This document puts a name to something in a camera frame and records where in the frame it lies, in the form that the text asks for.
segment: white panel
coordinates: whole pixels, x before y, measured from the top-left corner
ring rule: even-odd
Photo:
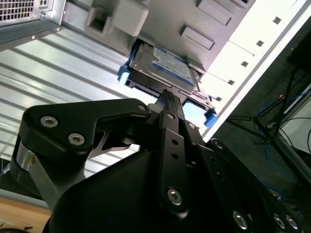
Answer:
[[[260,3],[264,1],[266,1],[266,7],[264,9],[264,14],[262,14],[262,17],[264,17],[264,15],[271,10],[271,5],[269,4],[271,3],[271,1],[257,0],[256,4],[254,4],[254,6],[251,8],[251,10],[253,10],[253,8],[256,8],[258,2]],[[284,1],[279,1],[278,9],[282,8],[283,3]],[[279,23],[279,26],[282,27],[281,34],[278,35],[277,40],[273,43],[271,47],[266,46],[264,47],[263,52],[256,54],[253,60],[249,63],[249,66],[247,67],[248,71],[244,72],[243,76],[239,76],[239,82],[235,83],[235,85],[238,84],[238,89],[229,99],[225,101],[225,105],[223,105],[223,103],[220,105],[220,111],[218,112],[218,119],[216,123],[213,125],[213,127],[206,129],[206,131],[202,135],[204,137],[204,141],[208,141],[213,137],[215,132],[223,124],[226,118],[232,113],[232,111],[246,96],[246,94],[258,81],[258,79],[263,75],[269,65],[276,59],[277,56],[279,56],[281,51],[285,48],[285,46],[289,43],[293,36],[311,16],[311,0],[295,0],[295,2],[293,3],[294,5],[290,7],[290,10],[284,15],[284,18]],[[253,21],[252,23],[255,30],[257,25],[261,24],[261,20]],[[235,56],[233,56],[232,53],[230,53],[229,51],[226,51],[225,53],[223,53],[222,51],[219,57],[220,56],[227,56],[235,59]],[[226,69],[226,67],[222,67],[220,63],[215,64],[214,68],[215,67],[218,67],[218,69]],[[232,76],[229,74],[230,72],[231,70],[228,69],[228,77]]]
[[[232,13],[213,0],[201,0],[198,7],[224,25],[231,20]]]
[[[247,73],[250,72],[247,67],[244,67],[241,64],[243,62],[249,64],[252,60],[253,55],[251,53],[231,42],[228,42],[210,66],[208,72],[226,82],[233,80],[236,83],[240,83],[245,79]]]
[[[214,45],[214,42],[207,39],[206,37],[200,35],[195,30],[186,27],[184,31],[181,33],[181,37],[185,40],[199,46],[203,49],[211,50]]]
[[[214,98],[220,97],[222,99],[231,96],[234,87],[216,76],[206,73],[202,79],[204,90]]]

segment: blue cable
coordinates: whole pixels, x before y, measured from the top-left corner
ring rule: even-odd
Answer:
[[[307,95],[307,94],[310,94],[310,93],[311,93],[311,90],[309,90],[309,91],[307,91],[307,92],[305,92],[305,93],[303,93],[303,94],[290,97],[289,100],[294,100],[294,99],[296,99],[296,98],[298,98],[298,97],[300,97],[300,96],[304,96],[304,95]],[[272,100],[272,101],[269,101],[269,102],[265,103],[265,104],[258,110],[257,115],[259,115],[264,109],[266,109],[266,108],[265,108],[266,106],[267,106],[267,108],[268,108],[270,105],[274,104],[274,103],[277,102],[277,101],[278,101],[278,100]]]
[[[265,136],[264,133],[261,131],[261,129],[259,129],[259,133],[260,135],[262,136]],[[292,176],[290,176],[289,174],[286,173],[286,171],[284,171],[281,167],[279,167],[277,164],[273,163],[270,161],[270,158],[269,158],[269,148],[268,148],[268,145],[265,145],[265,154],[266,154],[266,160],[268,162],[268,164],[273,167],[274,169],[278,170],[279,173],[281,173],[283,176],[285,176],[286,178],[288,178],[291,182],[295,183],[295,184],[299,184],[297,182],[296,179],[294,179]]]

